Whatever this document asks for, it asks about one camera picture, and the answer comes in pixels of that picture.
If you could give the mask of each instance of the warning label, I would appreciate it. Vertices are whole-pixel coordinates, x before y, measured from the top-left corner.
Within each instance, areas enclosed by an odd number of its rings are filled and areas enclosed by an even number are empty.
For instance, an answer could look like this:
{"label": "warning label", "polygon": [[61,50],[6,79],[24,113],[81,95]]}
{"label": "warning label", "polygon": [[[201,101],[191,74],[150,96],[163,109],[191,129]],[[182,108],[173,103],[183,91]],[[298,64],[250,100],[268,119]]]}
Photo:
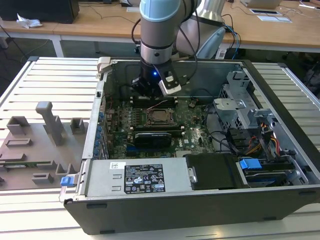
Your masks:
{"label": "warning label", "polygon": [[126,194],[147,194],[165,191],[162,164],[124,167],[124,192]]}

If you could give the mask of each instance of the yellow wire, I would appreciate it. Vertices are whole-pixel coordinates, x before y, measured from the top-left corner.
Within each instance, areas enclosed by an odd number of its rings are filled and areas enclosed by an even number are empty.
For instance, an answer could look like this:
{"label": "yellow wire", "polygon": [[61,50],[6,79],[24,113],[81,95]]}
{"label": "yellow wire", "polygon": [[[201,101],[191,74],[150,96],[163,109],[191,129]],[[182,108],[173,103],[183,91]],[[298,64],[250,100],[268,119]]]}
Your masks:
{"label": "yellow wire", "polygon": [[278,154],[278,152],[277,152],[278,142],[273,137],[271,138],[271,140],[274,141],[274,143],[275,143],[275,152],[276,152],[276,154]]}
{"label": "yellow wire", "polygon": [[251,154],[253,153],[254,151],[256,151],[258,148],[261,147],[261,144],[259,143],[259,145],[255,146],[253,149],[251,149],[249,152],[247,152],[245,155],[248,155],[248,154]]}

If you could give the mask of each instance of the aluminum extrusion table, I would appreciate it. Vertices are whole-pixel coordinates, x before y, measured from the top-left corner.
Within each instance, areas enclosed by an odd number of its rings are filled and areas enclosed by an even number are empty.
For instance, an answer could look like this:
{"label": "aluminum extrusion table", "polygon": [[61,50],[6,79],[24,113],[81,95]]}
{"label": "aluminum extrusion table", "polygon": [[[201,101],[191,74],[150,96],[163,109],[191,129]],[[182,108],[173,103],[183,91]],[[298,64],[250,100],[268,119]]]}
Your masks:
{"label": "aluminum extrusion table", "polygon": [[[62,122],[72,117],[89,121],[98,78],[96,58],[40,57],[28,61],[0,98],[0,141],[6,137],[11,116],[26,116],[30,123],[43,120],[35,112],[38,101],[52,101]],[[272,90],[320,148],[320,103],[286,67],[254,63]],[[261,96],[257,99],[266,104]],[[297,210],[283,220],[158,230],[111,235],[86,235],[59,202],[59,188],[0,191],[0,239],[279,239],[320,238],[320,204]]]}

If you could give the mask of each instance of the motherboard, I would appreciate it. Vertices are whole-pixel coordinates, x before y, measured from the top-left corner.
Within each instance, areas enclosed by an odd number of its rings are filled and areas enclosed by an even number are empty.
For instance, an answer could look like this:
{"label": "motherboard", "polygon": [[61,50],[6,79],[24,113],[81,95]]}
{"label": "motherboard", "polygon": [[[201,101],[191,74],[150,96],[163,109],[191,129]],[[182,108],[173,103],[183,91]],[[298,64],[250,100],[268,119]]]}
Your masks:
{"label": "motherboard", "polygon": [[103,128],[108,158],[181,158],[215,152],[205,128],[206,106],[192,98],[107,98]]}

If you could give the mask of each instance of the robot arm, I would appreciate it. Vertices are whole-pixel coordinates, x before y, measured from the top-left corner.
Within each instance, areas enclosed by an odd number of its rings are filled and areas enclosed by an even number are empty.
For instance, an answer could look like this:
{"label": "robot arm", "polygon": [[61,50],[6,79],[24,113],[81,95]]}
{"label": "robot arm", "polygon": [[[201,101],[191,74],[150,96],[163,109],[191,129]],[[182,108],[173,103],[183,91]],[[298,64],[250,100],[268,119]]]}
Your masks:
{"label": "robot arm", "polygon": [[[176,48],[189,55],[194,54],[193,50],[215,53],[218,48],[214,50],[212,45],[219,47],[225,33],[222,28],[218,40],[212,38],[223,24],[221,11],[224,2],[225,0],[141,0],[141,71],[140,76],[132,81],[132,87],[141,95],[149,97],[167,96],[180,91],[182,88],[179,77],[171,61],[173,45],[176,42]],[[197,8],[200,8],[199,19],[193,15]],[[179,32],[180,26],[190,43]]]}

